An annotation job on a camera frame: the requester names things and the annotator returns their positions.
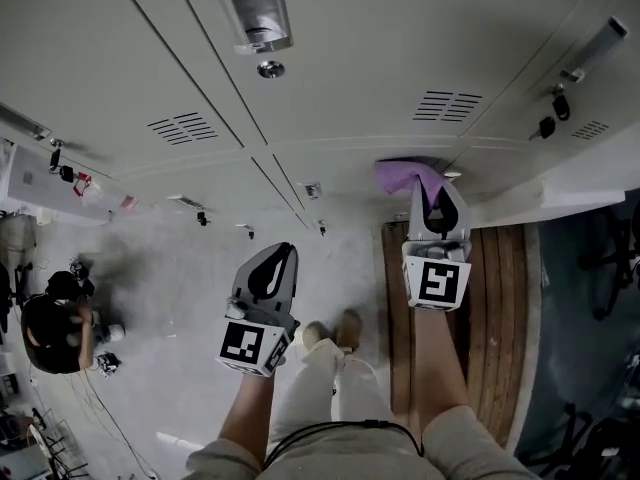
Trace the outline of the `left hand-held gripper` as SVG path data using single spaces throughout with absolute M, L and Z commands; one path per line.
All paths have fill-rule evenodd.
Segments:
M 260 377 L 275 373 L 300 325 L 289 314 L 298 262 L 296 247 L 281 242 L 256 253 L 238 269 L 223 319 L 217 356 L 221 364 Z M 252 305 L 262 301 L 275 311 Z

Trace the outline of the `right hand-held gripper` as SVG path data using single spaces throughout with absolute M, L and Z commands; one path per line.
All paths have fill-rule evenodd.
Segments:
M 408 232 L 413 241 L 401 248 L 410 307 L 449 312 L 461 306 L 471 271 L 470 231 L 470 210 L 456 187 L 443 184 L 439 174 L 429 175 L 426 184 L 416 176 Z M 428 241 L 443 236 L 450 240 Z

